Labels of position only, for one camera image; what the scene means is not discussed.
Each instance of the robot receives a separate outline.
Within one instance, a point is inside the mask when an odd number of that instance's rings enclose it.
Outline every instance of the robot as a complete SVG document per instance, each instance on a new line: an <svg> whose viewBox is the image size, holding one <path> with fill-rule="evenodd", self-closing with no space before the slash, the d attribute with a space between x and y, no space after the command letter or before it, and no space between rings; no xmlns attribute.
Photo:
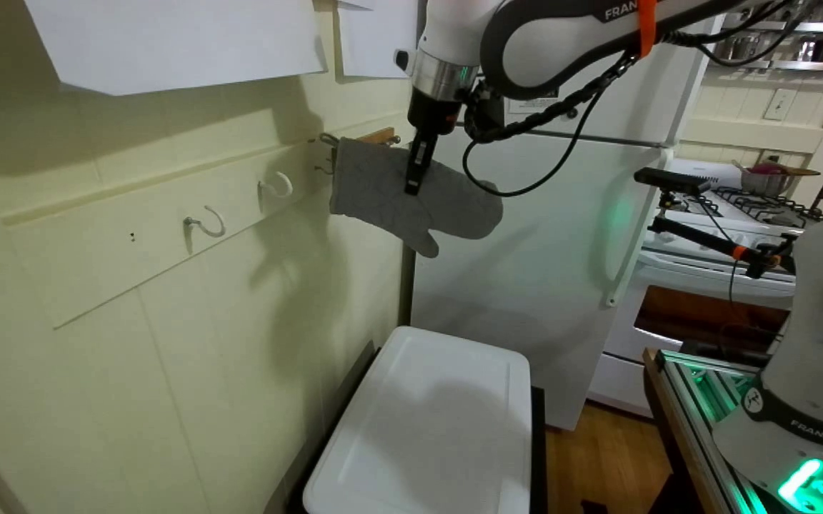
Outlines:
<svg viewBox="0 0 823 514"><path fill-rule="evenodd" d="M591 105L660 40L707 52L707 44L728 38L680 30L741 7L768 18L782 3L791 0L430 0L421 44L404 60L414 87L410 124L418 128L405 194L422 187L438 138L455 131L464 105L464 125L475 144L517 138L558 115L574 117L582 104ZM807 0L788 31L815 7L817 0ZM502 97L541 97L612 55L622 55L615 68L545 115L515 125L498 117ZM760 382L745 391L744 408L717 425L715 441L728 465L788 509L823 511L823 222L800 237L795 267L788 332Z"/></svg>

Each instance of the wooden floor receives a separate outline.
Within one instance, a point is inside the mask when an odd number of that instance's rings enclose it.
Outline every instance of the wooden floor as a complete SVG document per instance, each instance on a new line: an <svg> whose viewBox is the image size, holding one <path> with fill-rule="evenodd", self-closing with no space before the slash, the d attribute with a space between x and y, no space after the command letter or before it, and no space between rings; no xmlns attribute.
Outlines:
<svg viewBox="0 0 823 514"><path fill-rule="evenodd" d="M582 501L610 514L645 514L668 477L655 424L600 407L582 411L574 434L550 429L545 442L551 514L582 514Z"/></svg>

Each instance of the white bin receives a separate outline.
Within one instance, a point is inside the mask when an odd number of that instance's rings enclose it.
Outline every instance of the white bin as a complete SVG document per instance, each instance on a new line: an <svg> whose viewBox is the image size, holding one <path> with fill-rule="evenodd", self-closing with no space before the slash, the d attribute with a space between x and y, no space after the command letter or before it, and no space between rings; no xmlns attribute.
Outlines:
<svg viewBox="0 0 823 514"><path fill-rule="evenodd" d="M331 434L311 514L530 514L524 355L398 328Z"/></svg>

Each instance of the electrical outlet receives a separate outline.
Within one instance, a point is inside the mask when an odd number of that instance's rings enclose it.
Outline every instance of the electrical outlet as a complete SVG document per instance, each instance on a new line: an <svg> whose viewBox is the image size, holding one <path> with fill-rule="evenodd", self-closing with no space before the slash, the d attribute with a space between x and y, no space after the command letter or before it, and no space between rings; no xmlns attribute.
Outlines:
<svg viewBox="0 0 823 514"><path fill-rule="evenodd" d="M777 90L762 111L762 121L785 121L795 105L795 90Z"/></svg>

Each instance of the gray cloth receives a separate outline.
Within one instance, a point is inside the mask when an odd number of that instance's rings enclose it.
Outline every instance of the gray cloth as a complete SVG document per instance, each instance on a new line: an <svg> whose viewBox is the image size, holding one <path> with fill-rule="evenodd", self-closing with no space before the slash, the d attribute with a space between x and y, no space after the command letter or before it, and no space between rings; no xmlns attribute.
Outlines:
<svg viewBox="0 0 823 514"><path fill-rule="evenodd" d="M405 194L410 152L341 140L335 148L331 215L380 227L422 257L438 257L434 232L477 241L494 232L502 202L468 178L432 162L418 198Z"/></svg>

